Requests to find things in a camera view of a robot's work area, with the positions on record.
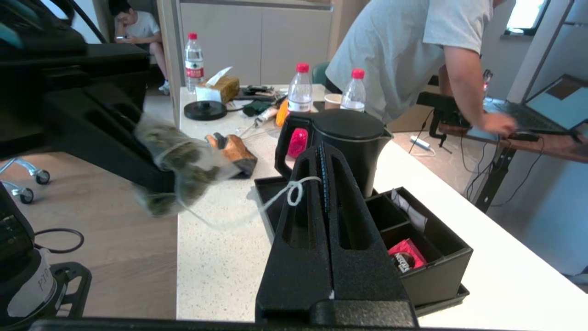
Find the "wooden floor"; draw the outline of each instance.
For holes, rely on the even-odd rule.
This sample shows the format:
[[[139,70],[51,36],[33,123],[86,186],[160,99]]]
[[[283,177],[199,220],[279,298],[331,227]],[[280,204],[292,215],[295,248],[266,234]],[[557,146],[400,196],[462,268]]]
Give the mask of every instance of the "wooden floor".
[[[50,263],[79,262],[92,272],[85,316],[175,319],[177,217],[150,218],[137,204],[131,183],[63,153],[30,155],[48,170],[40,186],[19,165],[0,175],[31,188],[31,205],[16,202],[35,231],[69,227],[85,244]],[[72,234],[44,234],[37,243],[56,249],[76,244]]]

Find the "water bottle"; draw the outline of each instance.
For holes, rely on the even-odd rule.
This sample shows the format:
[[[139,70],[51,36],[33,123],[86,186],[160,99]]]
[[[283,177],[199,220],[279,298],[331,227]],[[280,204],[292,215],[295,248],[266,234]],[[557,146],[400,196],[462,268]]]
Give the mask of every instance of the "water bottle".
[[[198,35],[195,32],[188,33],[185,56],[186,87],[190,93],[196,93],[196,86],[204,80],[204,59],[202,48],[198,43]]]
[[[343,92],[341,99],[341,108],[364,112],[366,104],[366,88],[363,86],[363,77],[365,71],[353,69],[351,72],[351,82]]]
[[[312,85],[308,78],[308,63],[296,65],[296,75],[288,89],[288,111],[309,112],[312,106]]]

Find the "chair wheel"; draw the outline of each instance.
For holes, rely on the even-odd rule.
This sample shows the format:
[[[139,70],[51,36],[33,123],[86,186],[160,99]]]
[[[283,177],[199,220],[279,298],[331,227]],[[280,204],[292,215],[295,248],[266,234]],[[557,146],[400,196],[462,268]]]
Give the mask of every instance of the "chair wheel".
[[[51,179],[51,176],[49,175],[49,172],[46,170],[41,170],[38,174],[35,175],[35,181],[39,185],[49,184],[50,179]]]
[[[22,194],[19,194],[19,197],[21,198],[22,203],[29,204],[29,203],[33,202],[35,195],[33,194],[33,191],[30,188],[25,188],[25,192]]]

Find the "power strip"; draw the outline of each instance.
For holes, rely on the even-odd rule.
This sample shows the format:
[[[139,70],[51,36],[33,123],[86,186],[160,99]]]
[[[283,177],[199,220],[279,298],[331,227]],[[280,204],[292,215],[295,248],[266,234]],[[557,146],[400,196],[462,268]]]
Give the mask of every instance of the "power strip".
[[[414,143],[415,145],[418,145],[420,148],[427,150],[427,151],[430,149],[430,146],[431,146],[425,140],[417,139],[415,135],[410,136],[410,142]]]

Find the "orange object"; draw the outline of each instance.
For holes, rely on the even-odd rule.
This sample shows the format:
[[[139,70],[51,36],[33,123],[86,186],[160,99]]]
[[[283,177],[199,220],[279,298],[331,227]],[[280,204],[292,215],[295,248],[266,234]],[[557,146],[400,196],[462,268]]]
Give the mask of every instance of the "orange object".
[[[278,110],[278,114],[276,115],[276,125],[278,127],[284,125],[284,121],[286,121],[286,116],[288,116],[288,99],[282,101],[282,105],[280,105],[280,109]]]

